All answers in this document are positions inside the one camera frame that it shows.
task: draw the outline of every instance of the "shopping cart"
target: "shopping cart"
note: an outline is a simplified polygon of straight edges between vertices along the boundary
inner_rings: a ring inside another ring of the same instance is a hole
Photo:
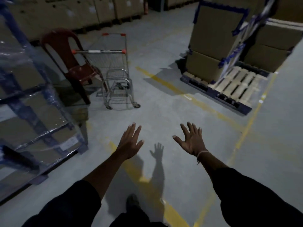
[[[112,109],[109,103],[124,102],[121,98],[129,98],[134,108],[140,107],[140,104],[134,100],[133,84],[129,77],[126,34],[103,33],[89,50],[72,50],[72,52],[81,54],[97,73],[103,74],[101,93],[107,109]]]

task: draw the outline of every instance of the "black sleeve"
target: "black sleeve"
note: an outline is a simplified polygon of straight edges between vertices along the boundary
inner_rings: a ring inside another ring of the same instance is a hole
[[[91,226],[100,207],[101,199],[95,188],[89,182],[81,180],[48,202],[23,227]]]
[[[300,211],[268,187],[233,168],[215,171],[213,186],[221,200],[223,217],[232,227],[303,226]]]

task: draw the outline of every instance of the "chair backrest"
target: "chair backrest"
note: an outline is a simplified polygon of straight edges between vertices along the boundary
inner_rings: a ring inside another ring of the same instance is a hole
[[[69,70],[70,68],[79,65],[78,61],[71,52],[71,48],[68,42],[68,38],[70,37],[72,37],[76,41],[78,48],[80,50],[83,50],[77,35],[74,34],[72,31],[63,28],[52,30],[51,32],[45,34],[40,40],[41,47],[51,57],[51,59],[54,61],[54,63],[57,65],[57,67],[63,74],[65,74],[63,70],[55,61],[54,57],[46,49],[46,44],[49,44],[58,53],[58,55],[63,60],[67,70]]]

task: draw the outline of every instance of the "red plastic chair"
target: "red plastic chair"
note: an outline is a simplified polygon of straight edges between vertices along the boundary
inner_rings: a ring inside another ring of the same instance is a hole
[[[93,78],[96,75],[99,75],[101,79],[103,79],[103,76],[101,74],[101,71],[97,67],[92,68],[85,55],[82,56],[85,59],[86,64],[82,66],[79,65],[78,61],[76,60],[76,58],[71,52],[71,48],[68,42],[68,38],[70,37],[72,37],[76,41],[78,48],[80,50],[83,50],[77,35],[74,34],[72,31],[63,28],[54,29],[48,34],[45,34],[40,40],[41,47],[51,57],[51,59],[57,65],[59,70],[71,83],[74,91],[78,92],[81,95],[81,97],[83,98],[86,104],[90,104],[91,102],[85,93],[83,83],[85,81],[88,81],[89,84],[92,84],[91,78]],[[58,55],[63,60],[68,70],[68,73],[63,72],[63,70],[60,68],[58,63],[55,61],[54,57],[46,49],[46,44],[49,44],[58,53]],[[108,91],[105,83],[104,83],[104,88],[106,91]]]

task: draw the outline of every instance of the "concrete floor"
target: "concrete floor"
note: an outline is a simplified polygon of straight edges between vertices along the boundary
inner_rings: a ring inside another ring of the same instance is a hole
[[[255,104],[248,116],[241,116],[179,80],[175,60],[187,50],[196,5],[163,13],[151,11],[141,20],[79,36],[87,48],[102,32],[127,34],[130,75],[141,108],[124,106],[122,110],[120,105],[110,111],[102,98],[92,94],[87,121],[89,151],[73,156],[52,171],[48,180],[2,205],[0,226],[21,226],[86,176],[111,154],[132,122],[142,125],[140,138],[145,143],[113,179],[93,227],[109,226],[125,211],[125,200],[132,192],[138,194],[152,221],[164,220],[173,227],[227,226],[205,170],[172,139],[172,135],[182,137],[179,125],[187,121],[202,128],[206,147],[215,156],[303,211],[303,43],[279,70],[264,103]],[[45,54],[43,59],[53,70],[53,81],[62,80]]]

